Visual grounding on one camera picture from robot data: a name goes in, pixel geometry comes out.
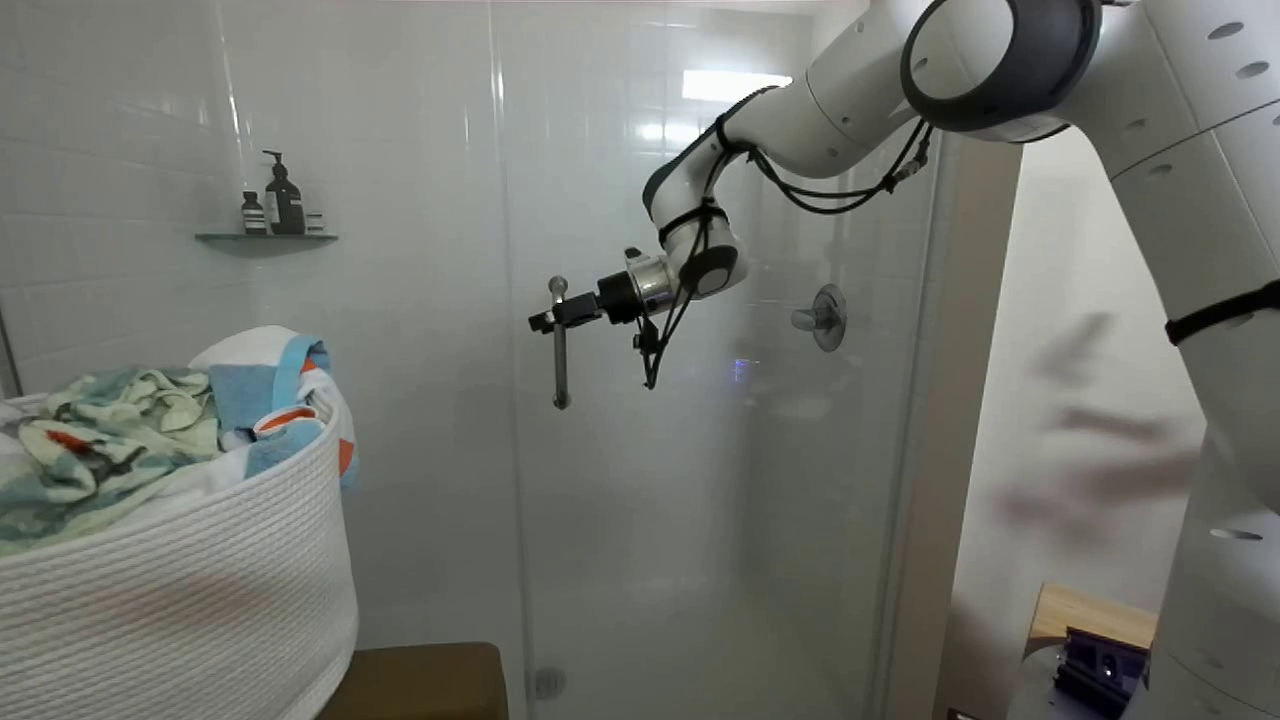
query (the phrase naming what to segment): black cable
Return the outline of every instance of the black cable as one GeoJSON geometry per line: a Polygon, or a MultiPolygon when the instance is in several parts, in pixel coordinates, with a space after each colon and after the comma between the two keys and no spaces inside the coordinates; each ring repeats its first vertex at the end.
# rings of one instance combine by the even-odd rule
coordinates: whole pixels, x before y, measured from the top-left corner
{"type": "Polygon", "coordinates": [[[1175,317],[1165,324],[1165,331],[1174,343],[1186,343],[1217,324],[1248,319],[1256,314],[1277,314],[1277,310],[1280,310],[1280,282],[1274,282],[1256,294],[1242,294],[1222,305],[1197,310],[1191,317],[1175,317]]]}
{"type": "Polygon", "coordinates": [[[906,150],[898,154],[898,159],[889,166],[889,173],[881,177],[881,186],[872,189],[856,189],[856,192],[821,192],[821,189],[799,189],[788,186],[774,159],[764,154],[753,154],[753,166],[762,168],[764,180],[774,180],[796,209],[817,212],[817,217],[844,217],[866,209],[868,200],[875,200],[881,192],[898,192],[902,180],[910,180],[911,173],[921,173],[929,166],[929,146],[932,146],[932,123],[918,122],[911,138],[906,141],[906,150]]]}
{"type": "MultiPolygon", "coordinates": [[[[712,123],[712,133],[719,138],[724,150],[734,150],[730,138],[724,138],[724,122],[730,122],[730,115],[734,115],[734,111],[724,111],[724,115],[712,123]]],[[[898,192],[902,180],[918,177],[918,173],[929,166],[929,146],[932,146],[932,123],[929,123],[929,122],[918,122],[911,138],[906,141],[906,150],[898,154],[898,159],[889,166],[889,173],[881,177],[881,186],[856,189],[856,192],[821,192],[821,189],[788,186],[762,150],[746,150],[746,154],[747,154],[747,159],[762,168],[762,177],[774,180],[776,192],[788,198],[796,209],[817,212],[817,217],[844,217],[844,212],[856,212],[856,209],[872,205],[872,200],[883,198],[883,192],[898,192]]],[[[724,212],[719,212],[716,205],[710,205],[710,200],[712,200],[710,192],[712,192],[712,189],[703,189],[703,205],[699,205],[695,212],[687,212],[687,217],[680,217],[680,221],[674,221],[674,224],[663,228],[663,238],[667,238],[667,232],[677,232],[677,228],[687,224],[687,221],[699,224],[699,228],[695,228],[695,241],[694,241],[694,249],[687,249],[687,258],[685,258],[685,263],[694,263],[694,259],[699,259],[699,258],[710,253],[710,246],[712,246],[712,224],[724,221],[724,212]]],[[[674,295],[674,310],[667,310],[667,319],[663,319],[663,331],[658,336],[658,348],[643,351],[643,387],[658,387],[658,378],[661,378],[661,370],[663,370],[663,357],[667,357],[667,348],[674,348],[674,336],[680,331],[680,324],[685,324],[685,317],[687,317],[694,295],[695,295],[695,282],[680,282],[680,290],[677,290],[677,295],[674,295]]]]}
{"type": "MultiPolygon", "coordinates": [[[[687,259],[699,259],[699,258],[710,253],[710,246],[712,246],[712,224],[716,224],[716,217],[703,217],[703,221],[699,221],[695,241],[694,241],[694,249],[687,249],[687,259]]],[[[658,351],[643,359],[643,385],[650,385],[650,387],[658,387],[658,378],[661,378],[661,370],[663,370],[663,357],[667,357],[667,348],[674,348],[674,336],[677,336],[680,324],[685,324],[685,314],[687,314],[694,295],[695,295],[695,283],[680,283],[680,290],[677,290],[677,302],[674,302],[667,324],[663,324],[663,331],[661,331],[661,343],[658,343],[658,351]]]]}
{"type": "Polygon", "coordinates": [[[929,141],[929,133],[932,133],[932,129],[929,129],[924,122],[918,122],[910,146],[898,154],[898,159],[889,166],[889,173],[881,177],[881,186],[856,189],[856,192],[821,192],[821,189],[788,186],[788,180],[781,180],[781,173],[776,173],[764,158],[762,158],[762,159],[764,159],[762,173],[764,173],[769,180],[776,180],[781,189],[788,189],[788,192],[796,192],[796,198],[814,198],[814,200],[875,198],[875,192],[883,189],[883,180],[906,168],[910,154],[911,154],[921,141],[929,141]]]}

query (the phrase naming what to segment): shower enclosure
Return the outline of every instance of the shower enclosure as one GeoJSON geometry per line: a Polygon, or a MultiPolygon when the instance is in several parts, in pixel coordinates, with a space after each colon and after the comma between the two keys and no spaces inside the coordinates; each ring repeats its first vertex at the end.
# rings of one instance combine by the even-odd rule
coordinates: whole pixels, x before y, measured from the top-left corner
{"type": "MultiPolygon", "coordinates": [[[[653,246],[638,192],[735,95],[796,77],[817,15],[505,8],[505,198],[518,314],[653,246]]],[[[850,186],[881,180],[898,138],[850,186]]],[[[932,177],[844,221],[753,168],[724,205],[753,282],[694,310],[658,392],[634,327],[518,327],[531,718],[875,718],[889,542],[932,238],[932,177]],[[835,283],[835,351],[793,314],[835,283]]]]}
{"type": "MultiPolygon", "coordinates": [[[[687,314],[658,392],[634,331],[594,324],[561,412],[553,339],[526,327],[553,278],[583,294],[653,253],[643,177],[796,81],[850,11],[0,0],[17,365],[56,387],[310,327],[362,416],[369,650],[492,642],[531,720],[875,718],[935,168],[817,221],[735,166],[719,200],[753,278],[687,314]],[[259,150],[326,198],[336,246],[192,241],[270,180],[259,150]],[[850,305],[835,351],[793,324],[823,283],[850,305]]],[[[881,180],[902,141],[842,186],[881,180]]]]}

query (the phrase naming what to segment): towel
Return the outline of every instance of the towel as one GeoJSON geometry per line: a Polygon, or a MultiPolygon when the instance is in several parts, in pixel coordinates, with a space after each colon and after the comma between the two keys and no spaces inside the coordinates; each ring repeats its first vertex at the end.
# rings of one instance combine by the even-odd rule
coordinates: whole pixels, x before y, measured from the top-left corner
{"type": "Polygon", "coordinates": [[[0,551],[85,537],[219,455],[206,373],[85,378],[0,412],[0,551]]]}
{"type": "Polygon", "coordinates": [[[342,431],[342,477],[355,477],[355,425],[332,380],[332,357],[315,336],[291,327],[250,327],[206,348],[192,370],[209,373],[224,443],[250,436],[244,477],[259,477],[310,450],[326,425],[342,431]]]}

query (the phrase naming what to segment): floor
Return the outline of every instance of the floor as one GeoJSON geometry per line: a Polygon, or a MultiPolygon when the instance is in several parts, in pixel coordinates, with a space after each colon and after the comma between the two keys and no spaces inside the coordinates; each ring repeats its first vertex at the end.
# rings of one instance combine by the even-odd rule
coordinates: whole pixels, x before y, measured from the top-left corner
{"type": "Polygon", "coordinates": [[[538,625],[545,691],[531,691],[531,720],[599,720],[599,707],[608,720],[856,718],[781,615],[746,589],[599,594],[561,610],[538,625]]]}

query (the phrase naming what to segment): glass panel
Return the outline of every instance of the glass panel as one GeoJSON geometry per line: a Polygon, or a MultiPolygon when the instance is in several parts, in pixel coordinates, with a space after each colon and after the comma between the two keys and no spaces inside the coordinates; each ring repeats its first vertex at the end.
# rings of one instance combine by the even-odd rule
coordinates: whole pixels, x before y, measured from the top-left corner
{"type": "MultiPolygon", "coordinates": [[[[639,189],[747,81],[796,77],[814,15],[497,8],[518,314],[658,249],[639,189]]],[[[906,138],[853,186],[872,186],[906,138]]],[[[747,166],[719,200],[753,282],[694,310],[658,392],[627,327],[520,331],[520,516],[538,720],[850,720],[872,667],[932,238],[932,173],[850,221],[747,166]],[[835,351],[793,327],[850,295],[835,351]]]]}

